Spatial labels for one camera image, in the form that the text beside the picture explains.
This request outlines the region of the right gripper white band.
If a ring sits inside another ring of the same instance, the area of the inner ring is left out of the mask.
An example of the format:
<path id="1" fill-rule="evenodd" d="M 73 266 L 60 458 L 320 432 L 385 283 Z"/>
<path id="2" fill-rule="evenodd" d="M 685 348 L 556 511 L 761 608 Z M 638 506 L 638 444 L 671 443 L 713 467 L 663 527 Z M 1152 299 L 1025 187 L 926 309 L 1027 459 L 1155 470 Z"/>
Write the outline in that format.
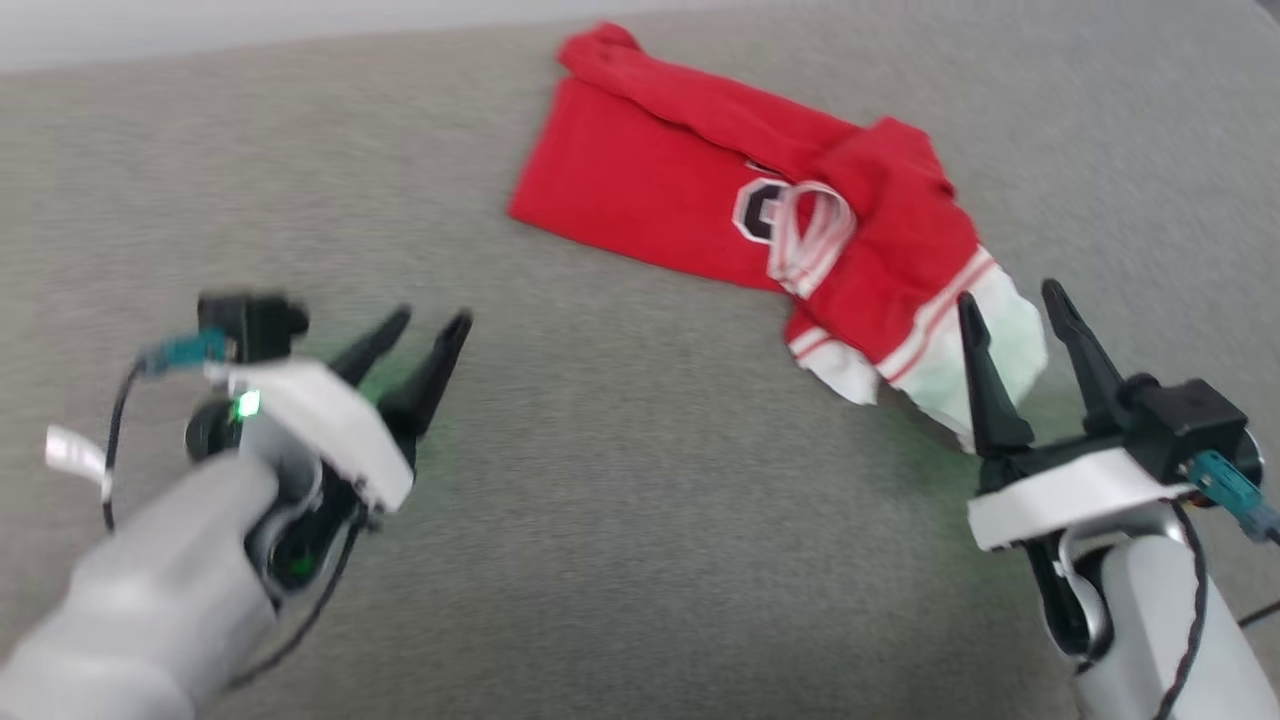
<path id="1" fill-rule="evenodd" d="M 1119 401 L 1123 377 L 1062 284 L 1041 286 L 1057 340 L 1068 350 L 1080 391 L 1082 427 L 1089 437 L 1123 433 L 1129 411 Z M 1019 370 L 1025 341 L 1018 328 L 992 331 L 978 299 L 957 296 L 957 323 L 966 374 L 975 454 L 997 459 L 1028 448 L 1036 436 L 1021 416 L 1001 370 Z M 1121 448 L 1087 454 L 973 498 L 968 521 L 979 550 L 1041 548 L 1048 585 L 1041 591 L 1046 625 L 1070 659 L 1096 659 L 1112 630 L 1101 591 L 1075 569 L 1073 551 L 1083 541 L 1112 533 L 1129 538 L 1162 536 L 1180 544 L 1189 533 L 1175 514 L 1187 483 L 1164 486 Z"/>

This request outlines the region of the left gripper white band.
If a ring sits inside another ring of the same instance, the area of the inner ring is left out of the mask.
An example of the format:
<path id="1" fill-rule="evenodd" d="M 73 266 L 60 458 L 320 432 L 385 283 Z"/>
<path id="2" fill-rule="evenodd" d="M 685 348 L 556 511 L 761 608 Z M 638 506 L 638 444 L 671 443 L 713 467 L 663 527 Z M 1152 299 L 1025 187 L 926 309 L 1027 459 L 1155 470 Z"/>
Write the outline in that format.
<path id="1" fill-rule="evenodd" d="M 337 532 L 365 510 L 397 512 L 415 471 L 398 442 L 429 430 L 462 354 L 474 314 L 460 309 L 425 359 L 376 409 L 357 391 L 399 341 L 413 309 L 397 306 L 330 360 L 255 365 L 209 364 L 220 392 L 186 429 L 188 456 L 201 462 L 247 452 L 274 471 L 279 491 L 244 544 L 271 594 L 306 589 L 333 553 Z"/>

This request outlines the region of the red and white jersey shirt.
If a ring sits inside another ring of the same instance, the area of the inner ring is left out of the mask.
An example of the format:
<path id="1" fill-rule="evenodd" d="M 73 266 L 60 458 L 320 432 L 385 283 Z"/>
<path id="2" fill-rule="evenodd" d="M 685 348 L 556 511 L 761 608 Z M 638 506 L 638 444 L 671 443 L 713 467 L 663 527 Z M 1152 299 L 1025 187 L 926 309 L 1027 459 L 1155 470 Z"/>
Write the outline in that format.
<path id="1" fill-rule="evenodd" d="M 509 215 L 654 266 L 776 291 L 795 363 L 836 395 L 910 398 L 972 451 L 957 301 L 1012 401 L 1047 364 L 1041 315 L 980 242 L 931 137 L 855 126 L 649 55 L 602 23 L 564 68 Z"/>

